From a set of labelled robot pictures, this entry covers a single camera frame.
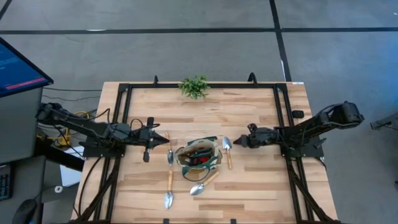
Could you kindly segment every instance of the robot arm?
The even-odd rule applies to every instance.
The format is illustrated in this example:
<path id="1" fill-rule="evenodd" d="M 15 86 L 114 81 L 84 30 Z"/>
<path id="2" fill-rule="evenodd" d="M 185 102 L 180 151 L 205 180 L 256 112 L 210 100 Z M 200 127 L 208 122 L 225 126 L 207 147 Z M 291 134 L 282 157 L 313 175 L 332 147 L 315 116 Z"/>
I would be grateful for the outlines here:
<path id="1" fill-rule="evenodd" d="M 145 146 L 145 162 L 149 161 L 149 149 L 169 142 L 168 139 L 152 130 L 155 127 L 152 117 L 148 118 L 146 126 L 131 130 L 128 124 L 97 123 L 92 119 L 82 118 L 70 113 L 58 103 L 42 103 L 36 114 L 36 119 L 42 124 L 62 125 L 87 135 L 94 141 L 79 142 L 85 147 L 101 147 L 112 150 L 117 149 L 120 145 Z"/>
<path id="2" fill-rule="evenodd" d="M 275 129 L 258 128 L 249 124 L 249 135 L 242 135 L 234 144 L 255 148 L 269 144 L 283 144 L 294 149 L 302 147 L 311 138 L 332 129 L 347 129 L 357 127 L 364 120 L 354 103 L 344 102 L 330 105 L 314 117 L 292 127 Z"/>

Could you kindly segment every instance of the keyboard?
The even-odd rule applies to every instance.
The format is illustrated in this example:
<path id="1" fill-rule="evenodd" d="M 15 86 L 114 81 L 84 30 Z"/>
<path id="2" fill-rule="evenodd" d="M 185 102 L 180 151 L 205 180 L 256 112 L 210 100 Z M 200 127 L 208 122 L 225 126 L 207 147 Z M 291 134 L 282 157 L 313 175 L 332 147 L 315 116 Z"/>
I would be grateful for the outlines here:
<path id="1" fill-rule="evenodd" d="M 13 171 L 12 164 L 0 165 L 0 201 L 12 196 Z"/>

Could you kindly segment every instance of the trowel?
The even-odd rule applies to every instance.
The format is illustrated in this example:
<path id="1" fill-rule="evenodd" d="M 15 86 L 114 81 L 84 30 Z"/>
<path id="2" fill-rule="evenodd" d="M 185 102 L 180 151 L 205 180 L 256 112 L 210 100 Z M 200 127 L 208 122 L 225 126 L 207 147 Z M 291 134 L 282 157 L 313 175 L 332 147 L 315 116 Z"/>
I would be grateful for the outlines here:
<path id="1" fill-rule="evenodd" d="M 226 158 L 228 160 L 228 169 L 232 169 L 232 159 L 231 159 L 231 152 L 229 151 L 232 149 L 231 141 L 228 137 L 223 138 L 223 149 L 226 150 Z"/>
<path id="2" fill-rule="evenodd" d="M 167 193 L 164 195 L 164 207 L 169 209 L 173 204 L 173 171 L 169 171 L 169 182 L 167 184 Z"/>
<path id="3" fill-rule="evenodd" d="M 214 178 L 216 178 L 217 175 L 218 175 L 218 171 L 216 171 L 214 174 L 212 174 L 204 182 L 195 184 L 195 186 L 192 187 L 192 189 L 189 192 L 189 194 L 192 195 L 192 196 L 201 194 L 203 191 L 205 191 L 205 186 L 208 185 L 212 180 L 214 180 Z"/>

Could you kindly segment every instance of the gray carpet floor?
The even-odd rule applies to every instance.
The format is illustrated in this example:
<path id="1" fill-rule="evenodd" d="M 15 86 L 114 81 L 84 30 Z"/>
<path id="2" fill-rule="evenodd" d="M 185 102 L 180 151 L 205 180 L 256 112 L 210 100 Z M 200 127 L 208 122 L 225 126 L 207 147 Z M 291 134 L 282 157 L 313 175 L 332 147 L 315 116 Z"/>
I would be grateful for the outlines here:
<path id="1" fill-rule="evenodd" d="M 275 0 L 281 28 L 398 27 L 393 0 Z M 0 0 L 0 8 L 6 0 Z M 284 81 L 274 32 L 202 34 L 1 34 L 2 30 L 274 27 L 268 0 L 12 0 L 0 36 L 51 76 L 54 88 L 101 89 L 107 81 Z M 398 221 L 398 132 L 371 121 L 398 112 L 398 32 L 283 32 L 291 79 L 304 82 L 313 113 L 348 100 L 365 122 L 323 135 L 330 187 L 345 223 Z M 96 92 L 44 95 L 78 99 Z M 92 110 L 99 98 L 56 101 Z M 59 170 L 48 165 L 50 182 Z M 48 202 L 44 223 L 66 222 L 77 188 Z"/>

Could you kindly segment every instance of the wooden tabletop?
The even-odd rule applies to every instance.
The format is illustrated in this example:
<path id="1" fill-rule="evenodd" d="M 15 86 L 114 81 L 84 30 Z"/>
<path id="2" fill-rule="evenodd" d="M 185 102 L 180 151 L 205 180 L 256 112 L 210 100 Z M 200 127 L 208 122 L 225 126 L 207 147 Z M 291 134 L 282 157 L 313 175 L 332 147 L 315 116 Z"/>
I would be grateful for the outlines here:
<path id="1" fill-rule="evenodd" d="M 113 111 L 118 85 L 117 82 L 104 84 L 98 113 L 107 108 Z M 311 118 L 304 85 L 287 83 L 287 86 L 292 109 L 305 112 L 304 119 L 295 119 L 295 124 Z M 155 123 L 160 123 L 155 131 L 163 136 L 169 132 L 174 151 L 191 140 L 207 136 L 217 136 L 219 145 L 224 136 L 234 141 L 249 133 L 246 127 L 249 123 L 268 128 L 279 125 L 271 89 L 212 88 L 207 93 L 209 95 L 204 100 L 192 100 L 182 96 L 178 89 L 134 89 L 128 123 L 134 118 L 146 122 L 148 116 L 153 116 Z M 123 97 L 119 122 L 126 98 Z M 106 117 L 96 121 L 106 121 Z M 295 223 L 286 164 L 279 146 L 250 149 L 233 145 L 233 170 L 228 169 L 226 155 L 222 151 L 220 174 L 202 194 L 194 197 L 189 195 L 189 190 L 195 183 L 183 179 L 181 168 L 174 162 L 174 201 L 168 210 L 164 207 L 170 169 L 167 151 L 168 144 L 157 146 L 150 152 L 150 162 L 145 163 L 142 161 L 143 147 L 126 148 L 121 160 L 112 223 L 162 223 L 164 218 L 169 218 L 172 223 L 229 223 L 232 218 L 238 223 Z M 76 207 L 82 183 L 95 160 L 90 158 L 85 162 Z M 103 160 L 90 175 L 83 194 L 82 210 L 98 192 Z M 312 158 L 303 158 L 303 163 L 310 193 L 326 214 L 337 218 L 325 168 Z M 300 193 L 299 198 L 302 216 L 306 218 Z M 102 218 L 107 202 L 108 194 L 104 197 Z"/>

